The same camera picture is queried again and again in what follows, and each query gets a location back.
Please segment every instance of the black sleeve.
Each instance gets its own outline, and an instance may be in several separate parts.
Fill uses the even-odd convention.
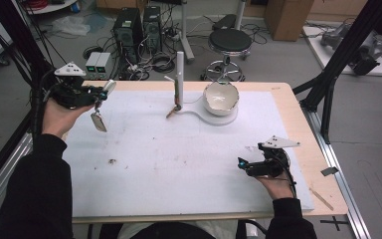
[[[266,239],[316,239],[314,227],[302,218],[300,202],[295,198],[273,201],[275,217],[271,221]]]
[[[19,160],[0,209],[0,238],[73,238],[70,166],[67,145],[43,134],[32,154]]]

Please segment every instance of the black tower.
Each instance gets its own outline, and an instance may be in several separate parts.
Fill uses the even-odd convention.
[[[130,64],[139,63],[138,49],[143,35],[138,8],[120,9],[112,31],[120,58],[126,58]]]
[[[144,8],[142,18],[144,29],[144,39],[147,53],[156,53],[162,51],[160,7],[147,6]]]

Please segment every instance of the stool base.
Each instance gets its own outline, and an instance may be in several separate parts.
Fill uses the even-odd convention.
[[[200,76],[200,80],[206,79],[212,82],[243,82],[245,76],[237,64],[233,62],[225,64],[225,61],[216,61],[210,64],[204,74]]]

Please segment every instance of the white bowl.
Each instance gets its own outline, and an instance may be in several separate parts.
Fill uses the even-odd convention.
[[[237,88],[230,83],[213,82],[204,89],[204,108],[219,117],[231,114],[238,106],[239,99]]]

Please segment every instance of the hand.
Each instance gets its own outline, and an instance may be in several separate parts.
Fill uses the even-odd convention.
[[[273,200],[281,198],[293,198],[289,181],[287,181],[287,176],[284,172],[282,172],[282,174],[277,177],[259,176],[256,177],[256,180],[258,180],[266,188],[269,196]]]
[[[64,133],[74,126],[77,118],[82,113],[90,110],[93,106],[94,105],[70,110],[58,105],[52,98],[48,99],[43,116],[42,133],[53,134],[62,138]]]

